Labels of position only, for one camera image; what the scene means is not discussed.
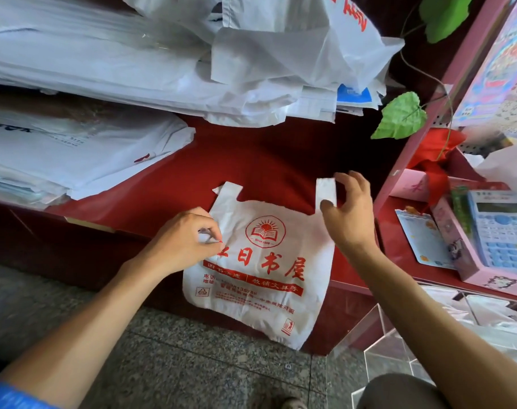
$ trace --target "shoe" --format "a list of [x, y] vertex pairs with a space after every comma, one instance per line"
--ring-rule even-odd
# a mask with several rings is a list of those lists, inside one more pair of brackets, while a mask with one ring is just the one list
[[308, 406], [298, 398], [289, 398], [283, 402], [281, 409], [308, 409]]

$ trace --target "calculator screen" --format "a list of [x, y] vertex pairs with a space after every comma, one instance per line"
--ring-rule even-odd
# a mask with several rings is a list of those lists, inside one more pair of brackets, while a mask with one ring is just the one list
[[478, 202], [479, 212], [502, 212], [506, 214], [517, 214], [517, 204], [495, 203], [495, 202]]

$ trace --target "floor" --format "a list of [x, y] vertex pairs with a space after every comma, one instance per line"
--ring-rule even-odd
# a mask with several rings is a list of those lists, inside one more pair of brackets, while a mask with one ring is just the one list
[[[92, 296], [0, 266], [0, 358], [18, 357]], [[310, 409], [348, 408], [366, 382], [358, 350], [310, 356], [142, 308], [81, 407], [267, 409], [299, 397]]]

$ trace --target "blue sleeve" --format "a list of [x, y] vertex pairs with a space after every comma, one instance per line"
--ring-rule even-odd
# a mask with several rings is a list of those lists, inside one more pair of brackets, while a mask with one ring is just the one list
[[0, 382], [0, 409], [59, 409]]

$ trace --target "gray pants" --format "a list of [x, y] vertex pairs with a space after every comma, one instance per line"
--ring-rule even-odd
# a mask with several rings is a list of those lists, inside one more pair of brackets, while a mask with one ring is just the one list
[[436, 386], [410, 375], [389, 373], [372, 379], [357, 409], [450, 409]]

